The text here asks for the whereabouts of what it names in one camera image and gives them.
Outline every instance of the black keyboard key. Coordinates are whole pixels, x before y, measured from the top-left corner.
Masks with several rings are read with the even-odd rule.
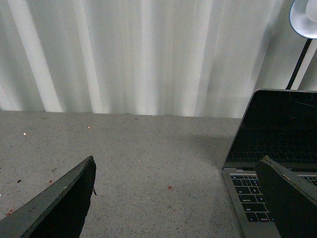
[[[258,222],[258,218],[254,212],[246,212],[249,222]]]
[[[258,202],[265,202],[263,195],[255,195],[255,197],[257,198],[257,201],[258,201]]]
[[[259,181],[258,180],[250,180],[252,186],[259,186]]]
[[[257,202],[254,195],[239,195],[239,199],[241,202]]]
[[[260,194],[260,191],[257,187],[250,187],[250,191],[253,194]]]
[[[250,190],[248,187],[236,187],[238,194],[250,194]]]
[[[248,179],[242,179],[241,182],[243,186],[251,186],[250,180]]]
[[[231,178],[232,178],[232,179],[243,179],[243,176],[236,176],[236,175],[234,175],[234,176],[231,176]]]
[[[266,214],[264,212],[257,212],[257,217],[260,222],[269,222]]]
[[[266,212],[263,203],[242,203],[242,206],[246,212]]]
[[[233,179],[232,182],[235,186],[242,186],[241,180],[239,179]]]
[[[271,214],[269,212],[266,215],[271,222],[275,222],[275,219],[273,217],[271,217]]]

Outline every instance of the laptop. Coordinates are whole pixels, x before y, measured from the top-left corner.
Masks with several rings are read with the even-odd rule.
[[[280,237],[254,169],[265,155],[317,186],[317,92],[261,89],[249,101],[222,167],[246,238]]]

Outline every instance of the lamp shade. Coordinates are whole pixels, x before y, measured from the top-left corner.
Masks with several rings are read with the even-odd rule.
[[[317,0],[294,0],[289,21],[293,30],[306,38],[317,39]]]

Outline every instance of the gray countertop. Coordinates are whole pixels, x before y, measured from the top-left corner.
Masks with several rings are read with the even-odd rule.
[[[239,122],[0,112],[0,219],[93,155],[81,237],[243,237],[221,175]]]

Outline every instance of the black panel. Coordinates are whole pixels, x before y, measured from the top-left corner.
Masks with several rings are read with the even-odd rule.
[[[253,94],[227,162],[317,163],[317,92],[258,90]]]

